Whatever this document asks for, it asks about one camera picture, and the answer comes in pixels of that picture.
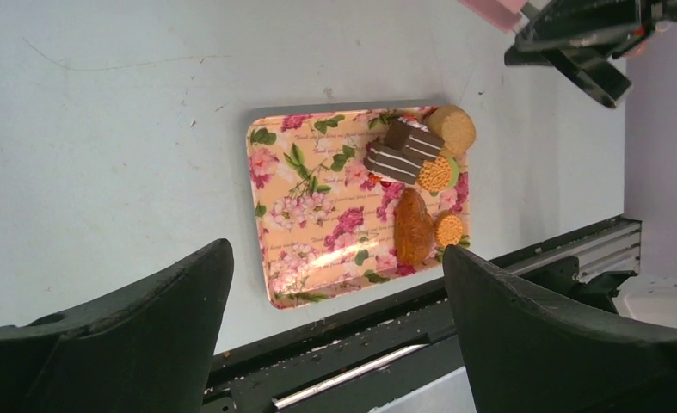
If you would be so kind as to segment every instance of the floral tray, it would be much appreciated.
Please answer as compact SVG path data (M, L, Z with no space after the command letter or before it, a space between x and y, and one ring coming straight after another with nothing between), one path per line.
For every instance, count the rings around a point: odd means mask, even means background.
M363 166L368 143L389 122L432 107L273 116L247 131L262 266L270 302L294 308L405 277L440 265L444 250L418 266L397 263L394 208L405 185L376 182ZM457 184L439 194L414 186L430 214L451 210L469 246L466 155Z

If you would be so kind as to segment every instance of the cylindrical tan cookie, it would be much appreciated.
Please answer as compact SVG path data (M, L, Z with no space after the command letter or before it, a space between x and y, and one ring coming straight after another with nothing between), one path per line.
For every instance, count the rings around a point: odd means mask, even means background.
M477 132L470 116L462 109L443 106L425 119L429 131L445 140L441 155L456 157L475 143Z
M433 162L425 162L416 183L429 192L440 192L452 181L452 166L445 157L437 157Z
M447 245L455 245L462 239L462 221L453 213L442 213L434 221L434 240L437 245L446 248Z

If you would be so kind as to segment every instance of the wall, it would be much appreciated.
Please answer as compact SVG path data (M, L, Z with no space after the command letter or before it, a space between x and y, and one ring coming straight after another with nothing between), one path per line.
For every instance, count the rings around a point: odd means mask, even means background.
M633 316L677 326L677 25L627 67L625 213L643 220L643 276L622 293Z

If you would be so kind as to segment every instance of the table surface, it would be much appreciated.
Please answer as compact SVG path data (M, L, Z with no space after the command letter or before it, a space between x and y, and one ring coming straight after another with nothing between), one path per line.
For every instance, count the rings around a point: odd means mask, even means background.
M552 69L504 67L512 40L454 0L0 2L0 325L221 237L235 274L215 351L439 277L268 303L244 133L296 106L465 108L486 258L622 213L624 110Z

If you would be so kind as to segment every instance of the chocolate bar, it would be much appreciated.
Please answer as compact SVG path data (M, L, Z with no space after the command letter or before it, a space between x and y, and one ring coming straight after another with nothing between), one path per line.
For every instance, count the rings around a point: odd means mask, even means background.
M368 147L364 166L376 175L413 185L419 176L424 161L407 158L399 151L374 142Z
M445 141L418 120L402 117L389 125L384 144L409 158L434 161L440 155Z

